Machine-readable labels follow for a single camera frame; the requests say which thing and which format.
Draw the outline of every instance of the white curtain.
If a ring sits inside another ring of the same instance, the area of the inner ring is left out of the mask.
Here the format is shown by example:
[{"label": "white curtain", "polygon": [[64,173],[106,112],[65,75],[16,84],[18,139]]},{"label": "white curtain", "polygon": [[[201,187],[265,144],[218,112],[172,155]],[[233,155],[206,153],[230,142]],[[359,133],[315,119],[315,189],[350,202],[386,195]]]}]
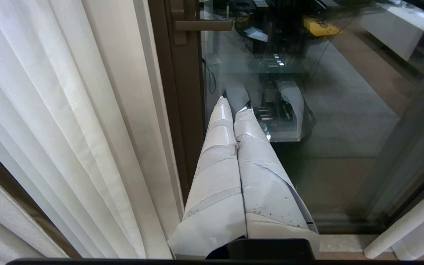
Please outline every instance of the white curtain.
[{"label": "white curtain", "polygon": [[0,187],[0,265],[16,258],[42,257],[68,256]]},{"label": "white curtain", "polygon": [[364,254],[375,258],[388,248],[399,260],[415,260],[424,255],[424,199],[374,240]]},{"label": "white curtain", "polygon": [[83,257],[171,257],[78,0],[0,1],[0,161]]}]

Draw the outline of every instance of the curtain fold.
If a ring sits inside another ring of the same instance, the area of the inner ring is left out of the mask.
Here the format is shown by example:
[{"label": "curtain fold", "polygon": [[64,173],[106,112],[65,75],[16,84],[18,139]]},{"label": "curtain fold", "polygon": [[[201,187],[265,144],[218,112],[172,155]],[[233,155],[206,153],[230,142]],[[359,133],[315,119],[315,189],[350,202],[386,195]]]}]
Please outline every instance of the curtain fold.
[{"label": "curtain fold", "polygon": [[399,260],[424,255],[424,199],[367,246],[364,254],[375,258],[388,248]]},{"label": "curtain fold", "polygon": [[16,258],[68,255],[0,186],[0,264]]},{"label": "curtain fold", "polygon": [[0,1],[0,161],[85,258],[146,258],[161,231],[80,1]]}]

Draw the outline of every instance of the door handle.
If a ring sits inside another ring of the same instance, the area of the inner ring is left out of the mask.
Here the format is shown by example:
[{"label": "door handle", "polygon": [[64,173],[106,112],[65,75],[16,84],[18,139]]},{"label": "door handle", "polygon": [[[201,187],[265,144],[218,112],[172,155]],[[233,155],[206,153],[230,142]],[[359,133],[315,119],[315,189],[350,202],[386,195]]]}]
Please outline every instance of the door handle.
[{"label": "door handle", "polygon": [[176,45],[187,44],[188,31],[230,31],[233,27],[231,20],[193,20],[185,19],[183,0],[170,0],[173,19],[173,35]]}]

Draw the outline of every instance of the glass door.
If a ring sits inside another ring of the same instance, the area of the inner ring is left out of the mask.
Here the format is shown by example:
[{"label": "glass door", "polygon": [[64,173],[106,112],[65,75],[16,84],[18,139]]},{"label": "glass door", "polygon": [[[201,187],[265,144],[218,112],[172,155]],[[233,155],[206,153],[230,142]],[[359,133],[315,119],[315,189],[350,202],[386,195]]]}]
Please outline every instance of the glass door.
[{"label": "glass door", "polygon": [[186,181],[226,95],[232,111],[253,108],[323,233],[380,233],[423,190],[424,1],[181,2],[184,20],[232,24],[197,27],[175,44],[176,1],[165,1],[179,91],[169,100],[187,113],[183,149],[195,148],[182,155]]}]

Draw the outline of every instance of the glass pane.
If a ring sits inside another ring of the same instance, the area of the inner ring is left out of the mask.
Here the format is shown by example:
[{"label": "glass pane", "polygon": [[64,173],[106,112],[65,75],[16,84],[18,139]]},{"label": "glass pane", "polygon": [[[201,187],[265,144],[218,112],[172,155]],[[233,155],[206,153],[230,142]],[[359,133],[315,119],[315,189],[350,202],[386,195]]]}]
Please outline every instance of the glass pane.
[{"label": "glass pane", "polygon": [[424,181],[424,0],[199,0],[205,121],[251,103],[317,225],[383,225]]}]

